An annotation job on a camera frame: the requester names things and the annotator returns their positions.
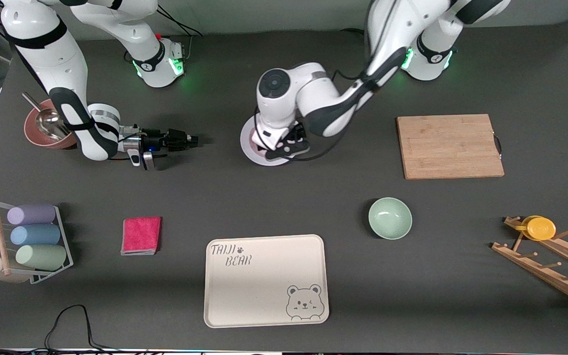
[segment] wooden rack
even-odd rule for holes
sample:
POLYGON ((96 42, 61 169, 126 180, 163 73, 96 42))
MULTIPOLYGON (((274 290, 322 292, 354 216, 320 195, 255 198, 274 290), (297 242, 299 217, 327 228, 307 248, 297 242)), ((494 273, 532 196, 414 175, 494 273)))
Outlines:
MULTIPOLYGON (((521 224, 520 219, 520 217, 506 217, 503 223, 514 228, 514 226, 521 224)), ((538 243, 568 261, 568 242, 562 240, 562 238, 567 235, 568 231, 562 232, 550 240, 538 241, 538 243)), ((507 244, 501 245, 499 243, 493 243, 492 249, 568 296, 568 277, 553 270, 553 268, 562 265, 562 263, 557 262, 541 265, 532 260, 534 256, 538 256, 538 252, 519 254, 516 251, 524 238, 523 233, 520 233, 512 248, 508 248, 507 244)))

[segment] gray table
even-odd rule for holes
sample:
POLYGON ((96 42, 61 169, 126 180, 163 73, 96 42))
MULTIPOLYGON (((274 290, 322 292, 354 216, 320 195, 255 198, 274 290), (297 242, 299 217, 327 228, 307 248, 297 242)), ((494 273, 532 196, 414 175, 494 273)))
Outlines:
MULTIPOLYGON (((81 43, 90 101, 119 108, 124 123, 203 137, 202 148, 160 160, 162 172, 26 142, 20 92, 43 97, 14 59, 0 95, 0 200, 59 204, 77 257, 44 283, 0 283, 0 347, 41 345, 58 311, 83 303, 95 339, 120 348, 568 354, 568 297, 489 248, 514 237, 505 215, 541 214, 568 229, 568 23, 469 29, 458 46, 434 83, 398 74, 329 155, 263 168, 238 142, 259 76, 310 60, 354 74, 364 61, 359 36, 196 38, 187 76, 162 89, 121 61, 117 41, 81 43), (395 117, 476 113, 491 115, 504 177, 404 179, 395 117), (383 196, 412 209, 402 240, 376 238, 365 223, 370 202, 383 196), (120 256, 122 220, 143 215, 164 217, 160 252, 120 256), (205 326, 210 240, 308 233, 325 242, 325 323, 205 326)), ((69 314, 53 345, 85 347, 84 333, 81 313, 69 314)))

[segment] light green bowl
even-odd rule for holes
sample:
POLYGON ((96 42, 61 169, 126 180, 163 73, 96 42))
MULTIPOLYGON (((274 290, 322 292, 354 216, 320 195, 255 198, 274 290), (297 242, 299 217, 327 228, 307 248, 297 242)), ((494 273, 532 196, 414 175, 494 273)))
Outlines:
POLYGON ((369 209, 369 225, 386 240, 399 240, 411 230, 413 218, 409 207, 401 200, 385 197, 377 200, 369 209))

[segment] metal ladle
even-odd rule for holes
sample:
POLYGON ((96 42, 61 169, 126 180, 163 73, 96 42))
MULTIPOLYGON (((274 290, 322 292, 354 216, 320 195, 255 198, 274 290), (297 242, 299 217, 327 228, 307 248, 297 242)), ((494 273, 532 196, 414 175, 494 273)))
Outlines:
POLYGON ((41 133, 58 142, 67 137, 70 131, 65 127, 65 122, 54 108, 41 108, 40 104, 27 92, 22 92, 23 98, 37 111, 36 127, 41 133))

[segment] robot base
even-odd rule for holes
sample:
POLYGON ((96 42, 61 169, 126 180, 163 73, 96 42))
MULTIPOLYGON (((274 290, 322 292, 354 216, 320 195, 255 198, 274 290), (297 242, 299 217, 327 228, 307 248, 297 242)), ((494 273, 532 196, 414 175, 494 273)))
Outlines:
POLYGON ((162 38, 160 43, 165 47, 165 58, 157 65, 155 70, 140 70, 133 62, 138 76, 144 79, 149 87, 153 88, 167 87, 185 73, 181 43, 172 42, 167 38, 162 38))
POLYGON ((407 59, 406 63, 402 65, 402 69, 417 80, 420 81, 431 81, 437 79, 438 76, 448 67, 449 60, 453 52, 448 54, 446 57, 442 58, 439 56, 438 63, 431 64, 428 62, 426 56, 419 53, 416 49, 413 49, 413 53, 407 59))
MULTIPOLYGON (((258 145, 251 140, 251 137, 253 136, 254 132, 255 132, 255 121, 254 117, 251 116, 251 118, 246 121, 246 123, 243 126, 243 130, 241 131, 241 148, 243 148, 243 153, 245 153, 247 158, 249 158, 252 162, 262 166, 280 166, 282 164, 289 162, 288 159, 284 158, 277 158, 273 160, 266 159, 266 157, 264 157, 264 155, 266 154, 266 150, 258 149, 258 145)), ((289 157, 292 158, 295 157, 295 155, 301 153, 304 153, 304 151, 301 151, 293 155, 289 155, 289 157)))

